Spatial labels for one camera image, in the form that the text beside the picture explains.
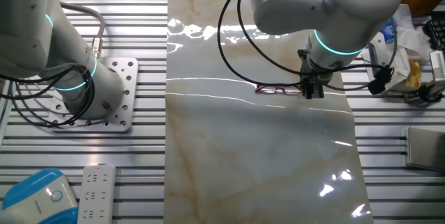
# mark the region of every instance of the metal rail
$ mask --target metal rail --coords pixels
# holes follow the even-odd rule
[[[26,124],[12,111],[0,147],[0,204],[14,184],[47,167],[59,168],[65,173],[75,195],[79,196],[82,168],[111,163],[118,167],[114,223],[160,224],[167,0],[62,1],[85,5],[105,15],[103,57],[139,60],[133,130],[125,135],[55,135]],[[66,13],[81,35],[91,42],[99,22],[80,13]],[[352,87],[364,84],[368,77],[365,70],[355,70],[343,73],[343,80],[346,87]],[[425,73],[423,80],[431,80],[431,74]],[[51,105],[49,96],[40,101]],[[402,130],[409,126],[444,131],[445,102],[418,109],[404,104],[401,97],[373,97],[366,90],[348,93],[348,101],[355,116],[357,143],[375,223],[445,223],[445,177],[405,169],[402,136]],[[39,107],[33,101],[29,104]]]

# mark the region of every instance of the black cable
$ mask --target black cable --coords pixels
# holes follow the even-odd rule
[[[12,77],[7,77],[7,76],[2,75],[2,74],[0,74],[0,78],[2,78],[2,79],[7,79],[7,80],[9,80],[9,81],[21,82],[21,83],[28,83],[28,84],[32,84],[32,83],[40,83],[40,82],[45,82],[45,81],[51,81],[51,80],[54,80],[54,79],[58,78],[59,76],[66,75],[65,73],[66,73],[67,71],[68,71],[68,72],[69,72],[69,71],[72,71],[72,70],[74,70],[74,69],[75,69],[76,67],[78,67],[78,66],[72,66],[72,67],[68,68],[67,70],[65,70],[65,71],[63,71],[63,72],[60,72],[60,73],[58,73],[58,74],[55,74],[55,75],[50,76],[50,77],[47,77],[47,78],[37,79],[37,80],[23,80],[23,79],[16,79],[16,78],[12,78]]]
[[[68,4],[68,3],[65,3],[62,1],[60,2],[60,4],[61,4],[62,8],[79,11],[79,12],[83,12],[83,13],[88,13],[88,14],[96,17],[97,19],[99,19],[100,27],[99,27],[99,32],[97,32],[96,38],[102,38],[102,36],[104,35],[104,31],[105,31],[105,19],[99,12],[97,12],[96,10],[93,10],[91,8],[86,8],[84,6],[79,6],[79,5],[74,5],[74,4]]]
[[[230,69],[230,71],[232,71],[236,76],[238,76],[239,78],[248,81],[250,83],[254,83],[260,86],[298,86],[300,84],[302,84],[302,82],[297,82],[297,83],[264,83],[264,82],[258,82],[258,81],[254,81],[251,80],[245,76],[243,76],[242,74],[238,73],[229,63],[229,61],[227,61],[226,56],[224,55],[224,51],[223,51],[223,46],[221,45],[221,26],[223,25],[223,18],[224,18],[224,14],[225,11],[227,10],[227,7],[230,4],[230,1],[232,0],[227,0],[225,2],[224,7],[222,8],[221,14],[220,14],[220,18],[218,20],[218,30],[217,30],[217,38],[218,38],[218,49],[220,51],[220,55],[222,57],[222,60],[224,61],[225,65]]]
[[[67,75],[69,72],[72,71],[72,68],[67,69],[63,72],[61,72],[59,75],[59,77],[56,77],[44,90],[34,94],[34,95],[26,95],[26,96],[9,96],[9,95],[3,95],[0,94],[1,98],[4,99],[10,99],[10,100],[23,100],[23,99],[33,99],[36,97],[39,97],[43,94],[45,94],[48,90],[50,90],[51,88],[53,88],[65,75]]]
[[[84,72],[84,70],[82,70],[81,68],[78,70],[80,73]],[[66,120],[65,122],[62,123],[54,123],[54,122],[49,122],[45,119],[41,119],[43,120],[45,123],[41,123],[41,122],[33,122],[32,120],[29,120],[23,113],[22,111],[19,109],[17,102],[15,100],[13,100],[13,104],[15,109],[17,110],[17,112],[23,117],[23,119],[25,119],[27,122],[31,123],[32,125],[35,126],[39,126],[39,127],[60,127],[63,125],[69,125],[71,123],[73,123],[74,121],[78,120],[81,116],[83,116],[83,114],[85,114],[85,112],[91,107],[92,102],[94,101],[95,98],[95,85],[94,85],[94,81],[91,79],[91,75],[89,73],[89,71],[85,72],[85,75],[83,75],[83,80],[87,83],[86,86],[86,98],[84,100],[84,103],[81,106],[81,110],[74,114],[70,119]],[[10,84],[10,93],[12,92],[12,84]]]

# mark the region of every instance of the marble slab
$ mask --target marble slab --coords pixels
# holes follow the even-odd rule
[[[373,223],[346,96],[256,94],[218,52],[225,1],[168,0],[165,223]],[[310,31],[266,35],[250,0],[242,9],[254,41],[299,70],[297,50]],[[235,3],[223,24],[225,53],[241,74],[298,81],[249,45]],[[343,85],[339,74],[332,85]]]

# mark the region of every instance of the glasses frame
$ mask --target glasses frame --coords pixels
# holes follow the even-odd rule
[[[275,91],[273,93],[265,93],[263,91],[264,88],[275,88]],[[296,93],[296,94],[289,94],[289,93],[286,92],[286,88],[297,88],[299,90],[299,92]],[[296,96],[296,95],[300,95],[301,94],[301,87],[300,86],[272,87],[272,86],[260,86],[260,85],[257,85],[257,89],[255,89],[255,93],[263,93],[265,95],[274,95],[279,90],[281,90],[285,95],[289,95],[289,96]]]

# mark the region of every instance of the power outlet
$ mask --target power outlet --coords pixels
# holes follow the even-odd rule
[[[86,166],[83,169],[82,196],[78,224],[109,224],[113,218],[116,167]]]

